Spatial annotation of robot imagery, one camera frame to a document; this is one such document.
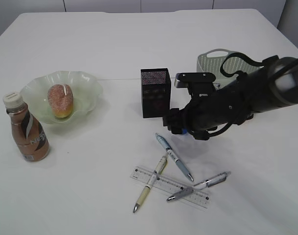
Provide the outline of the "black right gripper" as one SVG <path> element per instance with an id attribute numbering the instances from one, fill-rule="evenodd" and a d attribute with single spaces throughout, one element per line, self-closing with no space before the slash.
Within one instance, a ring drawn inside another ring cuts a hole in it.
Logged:
<path id="1" fill-rule="evenodd" d="M 172 108 L 162 118 L 163 126 L 174 135 L 181 135 L 186 129 L 196 140 L 207 141 L 227 130 L 227 126 L 218 130 L 220 122 L 214 122 L 210 113 L 200 108 L 201 100 L 191 100 L 183 109 Z"/>

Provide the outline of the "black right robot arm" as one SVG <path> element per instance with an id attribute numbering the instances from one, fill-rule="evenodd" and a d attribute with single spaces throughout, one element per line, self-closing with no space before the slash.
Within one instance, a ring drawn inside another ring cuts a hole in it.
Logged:
<path id="1" fill-rule="evenodd" d="M 226 78 L 236 77 L 216 89 L 215 75 L 210 72 L 178 73 L 177 88 L 187 88 L 191 100 L 183 109 L 172 108 L 162 118 L 163 126 L 172 134 L 189 133 L 196 140 L 209 140 L 226 132 L 233 124 L 241 125 L 254 114 L 298 104 L 298 59 L 269 57 L 257 62 L 242 53 L 232 53 L 258 70 L 237 70 Z"/>

